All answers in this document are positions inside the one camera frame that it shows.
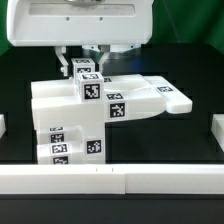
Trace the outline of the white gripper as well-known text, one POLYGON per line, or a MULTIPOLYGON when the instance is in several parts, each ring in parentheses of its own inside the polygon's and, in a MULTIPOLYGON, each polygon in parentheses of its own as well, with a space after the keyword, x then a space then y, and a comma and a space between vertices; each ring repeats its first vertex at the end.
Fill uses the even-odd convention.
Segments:
POLYGON ((56 46, 68 75, 65 46, 101 45, 99 72, 109 45, 145 44, 152 37, 154 0, 8 0, 7 39, 14 46, 56 46))

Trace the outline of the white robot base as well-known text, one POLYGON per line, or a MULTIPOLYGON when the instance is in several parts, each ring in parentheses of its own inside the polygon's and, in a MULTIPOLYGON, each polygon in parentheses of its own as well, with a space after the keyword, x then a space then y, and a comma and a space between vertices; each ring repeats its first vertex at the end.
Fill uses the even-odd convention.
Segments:
MULTIPOLYGON (((85 57, 99 60, 101 45, 83 45, 82 52, 85 57)), ((109 59, 124 59, 137 56, 141 52, 140 44, 114 44, 110 46, 109 59)))

